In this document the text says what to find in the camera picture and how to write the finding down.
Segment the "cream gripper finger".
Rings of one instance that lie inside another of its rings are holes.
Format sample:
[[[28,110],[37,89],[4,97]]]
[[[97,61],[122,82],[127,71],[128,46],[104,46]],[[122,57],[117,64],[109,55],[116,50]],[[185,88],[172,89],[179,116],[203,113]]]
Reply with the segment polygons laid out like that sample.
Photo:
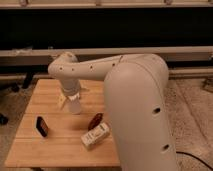
[[[58,103],[57,103],[58,107],[62,108],[64,106],[66,100],[67,100],[67,97],[64,94],[60,94],[59,98],[58,98]]]

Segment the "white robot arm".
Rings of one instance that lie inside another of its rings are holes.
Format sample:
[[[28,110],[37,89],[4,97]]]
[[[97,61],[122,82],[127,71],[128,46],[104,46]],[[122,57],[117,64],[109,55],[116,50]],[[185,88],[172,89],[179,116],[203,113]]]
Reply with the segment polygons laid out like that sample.
[[[169,71],[156,54],[126,54],[79,62],[64,53],[48,66],[64,94],[80,90],[81,79],[104,82],[109,115],[122,171],[179,171],[164,88]]]

